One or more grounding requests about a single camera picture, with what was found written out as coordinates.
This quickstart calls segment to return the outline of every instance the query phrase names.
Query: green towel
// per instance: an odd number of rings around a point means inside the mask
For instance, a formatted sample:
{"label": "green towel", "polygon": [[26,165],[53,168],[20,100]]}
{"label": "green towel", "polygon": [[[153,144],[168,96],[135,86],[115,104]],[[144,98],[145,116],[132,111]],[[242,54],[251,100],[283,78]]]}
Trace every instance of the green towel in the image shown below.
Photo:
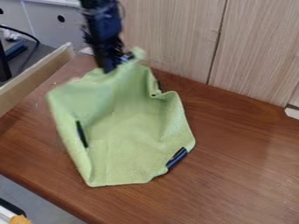
{"label": "green towel", "polygon": [[135,59],[110,74],[95,69],[47,95],[57,129],[89,186],[147,183],[195,139],[176,92],[162,93]]}

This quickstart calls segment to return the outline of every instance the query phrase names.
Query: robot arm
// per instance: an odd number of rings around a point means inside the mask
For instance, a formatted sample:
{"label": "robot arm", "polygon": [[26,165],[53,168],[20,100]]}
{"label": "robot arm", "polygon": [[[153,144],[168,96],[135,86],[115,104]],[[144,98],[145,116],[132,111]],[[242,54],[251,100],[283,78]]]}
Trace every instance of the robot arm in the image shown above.
{"label": "robot arm", "polygon": [[119,64],[132,58],[123,52],[119,38],[122,18],[118,0],[80,0],[87,27],[83,30],[86,42],[94,50],[98,67],[107,74]]}

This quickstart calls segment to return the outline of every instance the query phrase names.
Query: wooden table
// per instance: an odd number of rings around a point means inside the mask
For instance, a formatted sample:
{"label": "wooden table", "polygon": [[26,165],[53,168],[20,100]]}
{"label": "wooden table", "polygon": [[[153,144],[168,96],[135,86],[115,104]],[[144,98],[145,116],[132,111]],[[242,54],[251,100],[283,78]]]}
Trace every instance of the wooden table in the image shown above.
{"label": "wooden table", "polygon": [[299,121],[282,108],[155,71],[184,102],[197,146],[145,185],[90,188],[45,94],[95,67],[79,56],[0,119],[1,173],[88,223],[299,223]]}

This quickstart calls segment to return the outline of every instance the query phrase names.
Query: wooden wall panel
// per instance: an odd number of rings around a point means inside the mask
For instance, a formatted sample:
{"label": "wooden wall panel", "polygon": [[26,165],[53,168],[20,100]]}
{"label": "wooden wall panel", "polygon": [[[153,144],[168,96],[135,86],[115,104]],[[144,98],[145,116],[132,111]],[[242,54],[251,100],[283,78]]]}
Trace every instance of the wooden wall panel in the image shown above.
{"label": "wooden wall panel", "polygon": [[226,0],[122,0],[124,39],[149,64],[206,82]]}
{"label": "wooden wall panel", "polygon": [[210,84],[285,106],[298,49],[298,0],[228,0]]}

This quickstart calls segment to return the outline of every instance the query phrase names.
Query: blue part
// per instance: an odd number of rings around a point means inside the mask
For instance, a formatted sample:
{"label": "blue part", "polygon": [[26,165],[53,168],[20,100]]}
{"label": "blue part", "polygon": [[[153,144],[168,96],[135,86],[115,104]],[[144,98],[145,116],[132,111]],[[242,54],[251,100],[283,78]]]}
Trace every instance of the blue part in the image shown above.
{"label": "blue part", "polygon": [[186,148],[180,149],[176,155],[173,156],[173,158],[166,164],[168,169],[171,169],[175,165],[177,165],[183,158],[185,158],[188,154],[188,151]]}

